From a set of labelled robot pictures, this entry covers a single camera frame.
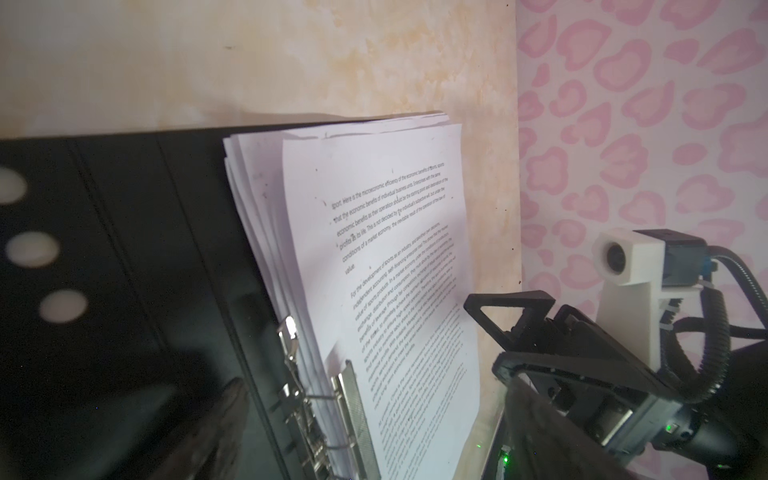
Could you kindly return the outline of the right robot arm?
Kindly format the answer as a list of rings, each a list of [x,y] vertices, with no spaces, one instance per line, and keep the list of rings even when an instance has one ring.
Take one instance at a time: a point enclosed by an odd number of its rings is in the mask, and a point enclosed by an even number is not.
[[[703,314],[662,316],[650,367],[580,310],[548,293],[472,294],[467,313],[500,346],[513,479],[626,479],[647,447],[713,479],[767,475],[767,335],[730,325],[721,292]]]

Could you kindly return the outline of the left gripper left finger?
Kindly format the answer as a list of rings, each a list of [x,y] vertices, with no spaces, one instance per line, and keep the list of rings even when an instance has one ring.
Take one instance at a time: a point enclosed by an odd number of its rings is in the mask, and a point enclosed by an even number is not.
[[[221,393],[167,435],[153,452],[145,479],[234,479],[249,413],[244,380]]]

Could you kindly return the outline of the metal folder clip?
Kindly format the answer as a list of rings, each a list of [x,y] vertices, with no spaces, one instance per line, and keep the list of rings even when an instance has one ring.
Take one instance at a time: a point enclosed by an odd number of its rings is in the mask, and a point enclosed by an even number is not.
[[[276,329],[285,381],[278,395],[286,410],[301,469],[308,479],[380,479],[357,372],[347,360],[337,373],[314,380],[295,319]]]

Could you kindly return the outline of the printed sheet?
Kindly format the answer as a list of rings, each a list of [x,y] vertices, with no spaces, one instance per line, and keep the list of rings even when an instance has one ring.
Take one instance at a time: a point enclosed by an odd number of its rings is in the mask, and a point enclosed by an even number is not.
[[[303,340],[301,347],[306,350],[302,359],[311,367],[314,380],[324,380],[337,370],[327,371],[323,365],[303,297],[285,200],[284,141],[378,134],[448,121],[445,113],[437,112],[300,127],[276,126],[265,132],[248,131],[225,138],[225,170],[238,215],[279,323],[288,315],[296,321]]]
[[[283,145],[319,354],[353,366],[386,479],[452,478],[479,411],[461,134],[445,124]]]

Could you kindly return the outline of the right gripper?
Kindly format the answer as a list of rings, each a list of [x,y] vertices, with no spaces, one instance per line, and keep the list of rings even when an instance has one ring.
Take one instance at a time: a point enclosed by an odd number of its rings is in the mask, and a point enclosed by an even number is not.
[[[633,354],[578,309],[548,314],[555,299],[542,290],[474,293],[464,310],[501,349],[493,375],[524,392],[545,412],[620,465],[647,445],[686,448],[698,432],[694,410]]]

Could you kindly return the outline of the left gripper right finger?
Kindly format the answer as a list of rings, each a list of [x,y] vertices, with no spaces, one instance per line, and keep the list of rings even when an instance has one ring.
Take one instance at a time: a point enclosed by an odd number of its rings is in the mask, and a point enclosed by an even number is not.
[[[497,374],[504,413],[484,479],[629,479],[654,439],[654,383],[590,374]]]

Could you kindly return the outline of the black A4 clip folder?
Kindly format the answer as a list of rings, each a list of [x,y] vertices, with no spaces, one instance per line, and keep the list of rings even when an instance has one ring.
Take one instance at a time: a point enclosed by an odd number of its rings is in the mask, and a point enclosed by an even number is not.
[[[233,127],[5,140],[1,475],[145,479],[234,378],[234,479],[308,479],[279,321],[225,170]]]

